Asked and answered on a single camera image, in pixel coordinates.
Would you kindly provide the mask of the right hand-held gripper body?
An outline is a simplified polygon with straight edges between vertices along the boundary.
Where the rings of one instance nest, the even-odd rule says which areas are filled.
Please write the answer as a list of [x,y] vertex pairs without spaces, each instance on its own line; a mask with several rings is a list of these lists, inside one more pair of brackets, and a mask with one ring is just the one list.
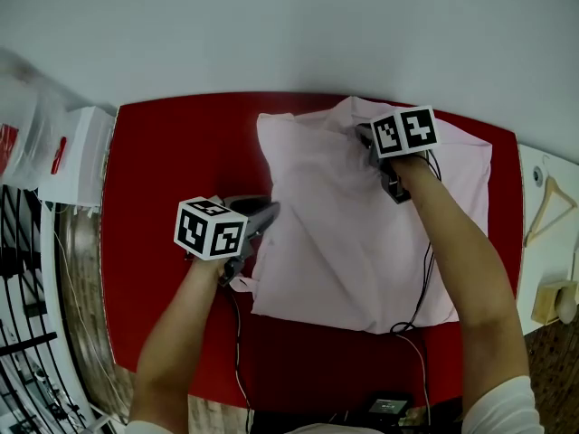
[[355,132],[369,152],[368,164],[379,172],[383,190],[395,203],[405,203],[411,195],[393,169],[392,158],[417,156],[441,178],[440,166],[432,152],[441,144],[432,107],[395,108],[355,125]]

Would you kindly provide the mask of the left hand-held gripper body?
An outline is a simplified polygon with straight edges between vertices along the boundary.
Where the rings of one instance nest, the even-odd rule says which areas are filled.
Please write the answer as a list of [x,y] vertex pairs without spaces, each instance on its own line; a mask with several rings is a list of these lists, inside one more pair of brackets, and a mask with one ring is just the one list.
[[225,259],[227,286],[254,254],[252,244],[274,223],[280,204],[267,195],[195,197],[178,204],[174,242],[198,259]]

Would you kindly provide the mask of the pink robe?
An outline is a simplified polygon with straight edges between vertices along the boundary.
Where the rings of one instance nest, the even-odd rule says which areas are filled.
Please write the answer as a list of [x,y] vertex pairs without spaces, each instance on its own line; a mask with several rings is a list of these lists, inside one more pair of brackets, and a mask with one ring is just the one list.
[[259,115],[280,214],[252,272],[254,313],[373,334],[457,320],[439,271],[423,275],[428,240],[413,204],[383,190],[354,133],[390,110],[349,97],[309,114]]

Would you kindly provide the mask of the person's right forearm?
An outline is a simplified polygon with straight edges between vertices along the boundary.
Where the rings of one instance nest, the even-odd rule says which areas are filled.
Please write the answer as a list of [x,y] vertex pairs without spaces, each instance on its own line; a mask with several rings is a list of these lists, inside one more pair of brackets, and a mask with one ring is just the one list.
[[479,226],[419,156],[395,158],[460,321],[463,406],[529,374],[527,349],[506,269]]

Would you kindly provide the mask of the person's left forearm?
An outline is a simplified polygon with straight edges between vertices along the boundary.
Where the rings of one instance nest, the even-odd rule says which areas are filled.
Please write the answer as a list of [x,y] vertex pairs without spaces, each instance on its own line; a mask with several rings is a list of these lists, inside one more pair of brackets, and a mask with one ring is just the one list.
[[149,334],[138,358],[130,428],[188,433],[189,387],[223,265],[222,259],[195,260]]

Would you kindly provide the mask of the red tablecloth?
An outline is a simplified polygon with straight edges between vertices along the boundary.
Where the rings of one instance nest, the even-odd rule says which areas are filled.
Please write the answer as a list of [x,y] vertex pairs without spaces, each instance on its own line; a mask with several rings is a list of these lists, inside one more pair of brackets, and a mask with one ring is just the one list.
[[[101,276],[112,353],[135,370],[145,340],[189,266],[173,233],[177,205],[196,196],[265,194],[262,112],[306,113],[336,95],[223,93],[158,99],[119,109],[100,225]],[[379,391],[438,403],[462,393],[458,324],[403,337],[283,321],[251,312],[251,297],[221,290],[193,395],[259,411],[332,414]]]

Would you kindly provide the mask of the wooden clothes hanger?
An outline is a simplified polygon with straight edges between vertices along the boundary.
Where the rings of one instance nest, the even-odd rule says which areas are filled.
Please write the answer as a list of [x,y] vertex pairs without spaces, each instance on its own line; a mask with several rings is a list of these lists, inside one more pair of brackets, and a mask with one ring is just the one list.
[[556,178],[551,175],[548,167],[548,154],[542,155],[543,189],[541,203],[524,238],[524,246],[528,247],[533,241],[554,228],[559,222],[579,210],[579,203],[569,193],[564,191]]

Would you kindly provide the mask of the white side table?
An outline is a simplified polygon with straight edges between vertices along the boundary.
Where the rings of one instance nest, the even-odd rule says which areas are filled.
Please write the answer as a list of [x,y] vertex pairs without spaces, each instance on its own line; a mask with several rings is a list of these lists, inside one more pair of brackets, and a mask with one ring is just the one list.
[[518,150],[524,247],[517,311],[528,335],[543,325],[533,318],[533,310],[546,285],[575,282],[579,303],[579,165],[530,146]]

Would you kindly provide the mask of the clear water jug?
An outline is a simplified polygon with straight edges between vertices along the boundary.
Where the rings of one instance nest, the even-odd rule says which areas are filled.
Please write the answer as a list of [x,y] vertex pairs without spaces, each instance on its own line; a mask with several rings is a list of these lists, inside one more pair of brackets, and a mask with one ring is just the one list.
[[0,184],[36,189],[51,174],[66,127],[57,86],[0,47]]

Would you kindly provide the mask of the black metal railing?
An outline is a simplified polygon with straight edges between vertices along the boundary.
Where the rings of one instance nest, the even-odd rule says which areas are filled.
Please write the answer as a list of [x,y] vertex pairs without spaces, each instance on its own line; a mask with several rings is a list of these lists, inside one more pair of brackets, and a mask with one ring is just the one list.
[[71,355],[59,220],[36,193],[0,184],[0,430],[81,434],[94,421]]

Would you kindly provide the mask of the light wooden box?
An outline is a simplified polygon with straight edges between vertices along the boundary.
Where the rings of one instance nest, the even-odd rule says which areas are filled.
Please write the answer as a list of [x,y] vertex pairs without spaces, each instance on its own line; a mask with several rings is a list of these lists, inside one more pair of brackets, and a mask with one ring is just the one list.
[[578,284],[574,281],[563,280],[541,284],[536,293],[536,300],[531,318],[543,325],[548,326],[559,321],[555,312],[555,299],[561,288],[573,287],[575,294]]

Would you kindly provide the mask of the black device with screen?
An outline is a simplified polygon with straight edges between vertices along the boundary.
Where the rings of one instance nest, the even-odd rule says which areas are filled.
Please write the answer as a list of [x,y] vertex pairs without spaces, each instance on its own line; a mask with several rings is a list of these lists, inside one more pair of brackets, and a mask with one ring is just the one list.
[[413,404],[413,396],[405,392],[376,392],[367,404],[366,412],[377,417],[400,419]]

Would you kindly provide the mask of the person's white shirt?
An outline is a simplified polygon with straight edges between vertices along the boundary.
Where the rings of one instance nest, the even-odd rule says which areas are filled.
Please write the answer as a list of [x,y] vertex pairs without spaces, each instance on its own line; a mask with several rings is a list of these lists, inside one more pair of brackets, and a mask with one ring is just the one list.
[[[376,429],[316,423],[287,434],[382,434]],[[464,417],[460,434],[545,434],[528,376],[501,383]]]

